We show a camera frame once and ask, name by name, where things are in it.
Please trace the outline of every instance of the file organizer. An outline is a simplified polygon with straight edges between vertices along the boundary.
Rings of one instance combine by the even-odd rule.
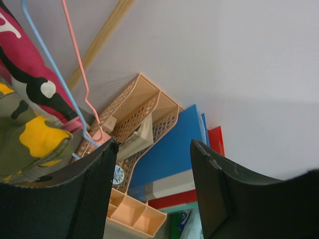
[[[100,121],[103,125],[110,116],[114,116],[117,123],[110,136],[118,142],[124,142],[152,114],[155,144],[175,126],[180,111],[182,108],[175,101],[145,76],[138,74],[101,113]],[[98,130],[98,124],[94,121],[89,134],[93,136]],[[136,163],[153,145],[119,163],[125,178],[121,185],[112,188],[107,216],[109,224],[144,238],[154,237],[166,220],[166,214],[126,193]],[[89,142],[84,140],[77,150],[78,156],[88,153],[88,146]]]

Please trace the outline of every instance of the wall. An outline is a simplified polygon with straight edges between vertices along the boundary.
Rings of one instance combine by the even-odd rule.
[[[5,2],[23,21],[18,1]],[[60,2],[29,2],[68,77],[76,61]],[[82,53],[114,7],[104,2],[68,0]],[[222,125],[230,159],[282,179],[319,167],[318,7],[314,0],[137,0],[87,71],[90,99],[102,109],[143,72],[184,107],[197,103],[209,127]],[[73,94],[87,109],[83,92],[79,84]]]

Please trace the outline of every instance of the blue binder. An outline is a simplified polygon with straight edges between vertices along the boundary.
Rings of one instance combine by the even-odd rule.
[[[192,139],[202,141],[196,105],[179,113],[176,125],[138,161],[129,188],[143,187],[191,169],[189,147]]]

